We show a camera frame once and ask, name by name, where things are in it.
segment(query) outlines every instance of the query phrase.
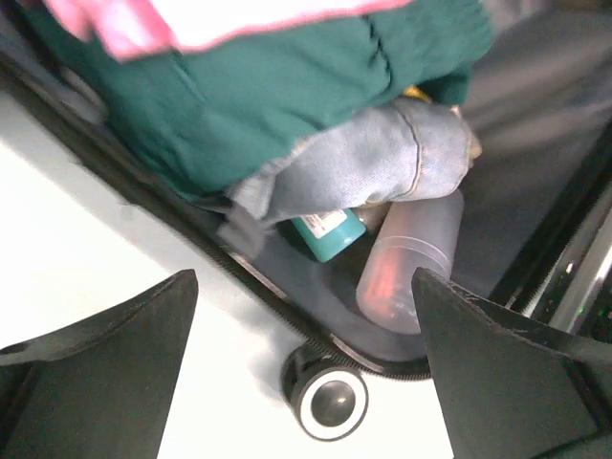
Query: toiletry bottle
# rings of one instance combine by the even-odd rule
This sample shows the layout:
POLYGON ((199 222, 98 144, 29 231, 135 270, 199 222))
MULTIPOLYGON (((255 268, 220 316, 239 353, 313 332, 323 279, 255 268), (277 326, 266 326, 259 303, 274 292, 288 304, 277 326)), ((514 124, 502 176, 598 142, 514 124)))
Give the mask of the toiletry bottle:
POLYGON ((387 330, 420 333, 412 276, 429 268, 448 279, 463 214, 463 196, 394 203, 357 287, 363 314, 387 330))
POLYGON ((355 216, 362 222, 367 232, 376 234, 383 225, 386 214, 389 213, 391 203, 381 203, 375 205, 365 205, 360 208, 353 208, 355 216))
POLYGON ((334 258, 365 233, 365 226, 350 209, 307 215, 292 222, 321 263, 334 258))

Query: light blue denim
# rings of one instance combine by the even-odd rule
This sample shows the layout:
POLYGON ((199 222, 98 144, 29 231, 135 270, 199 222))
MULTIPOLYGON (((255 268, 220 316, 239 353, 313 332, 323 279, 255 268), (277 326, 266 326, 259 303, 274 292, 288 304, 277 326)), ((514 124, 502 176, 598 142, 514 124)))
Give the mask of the light blue denim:
POLYGON ((358 112, 265 164, 229 193, 264 226, 366 203, 438 198, 470 168, 474 137, 448 110, 414 98, 358 112))

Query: open suitcase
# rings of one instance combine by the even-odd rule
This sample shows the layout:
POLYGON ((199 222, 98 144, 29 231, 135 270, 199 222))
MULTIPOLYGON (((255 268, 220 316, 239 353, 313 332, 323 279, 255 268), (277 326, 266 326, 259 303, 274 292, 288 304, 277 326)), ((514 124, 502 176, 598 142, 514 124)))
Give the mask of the open suitcase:
MULTIPOLYGON (((612 15, 550 10, 523 17, 520 0, 498 3, 512 25, 477 64, 462 109, 484 154, 462 185, 466 211, 452 280, 548 321, 574 271, 561 287, 546 286, 558 281, 561 254, 612 178, 612 15)), ((96 105, 62 77, 18 3, 2 0, 2 6, 0 87, 85 167, 181 233, 307 339, 288 357, 282 387, 310 435, 337 440, 359 426, 368 398, 361 371, 407 381, 431 376, 423 336, 385 331, 359 313, 355 288, 373 237, 321 264, 280 225, 248 262, 216 236, 222 216, 178 197, 99 123, 96 105), (350 413, 328 409, 339 387, 314 400, 331 380, 350 386, 350 413), (316 408, 335 414, 322 423, 316 408)), ((576 249, 577 265, 588 245, 576 249)))

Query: black wheel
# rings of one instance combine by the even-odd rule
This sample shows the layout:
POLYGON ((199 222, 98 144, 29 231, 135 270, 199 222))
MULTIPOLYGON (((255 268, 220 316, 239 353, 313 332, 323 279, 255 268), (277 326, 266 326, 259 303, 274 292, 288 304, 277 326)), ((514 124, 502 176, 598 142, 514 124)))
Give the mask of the black wheel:
POLYGON ((300 426, 324 442, 353 433, 369 404, 367 387, 358 371, 325 358, 303 359, 301 348, 285 362, 282 388, 300 426))

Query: white floor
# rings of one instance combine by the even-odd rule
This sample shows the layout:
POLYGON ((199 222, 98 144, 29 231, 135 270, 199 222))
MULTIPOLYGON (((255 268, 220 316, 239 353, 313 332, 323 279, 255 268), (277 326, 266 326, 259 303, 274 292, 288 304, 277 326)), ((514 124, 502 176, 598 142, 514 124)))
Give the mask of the white floor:
POLYGON ((160 458, 452 457, 432 382, 366 376, 360 429, 334 444, 306 436, 278 389, 300 339, 205 255, 75 164, 5 94, 0 211, 0 348, 196 270, 201 293, 160 458))

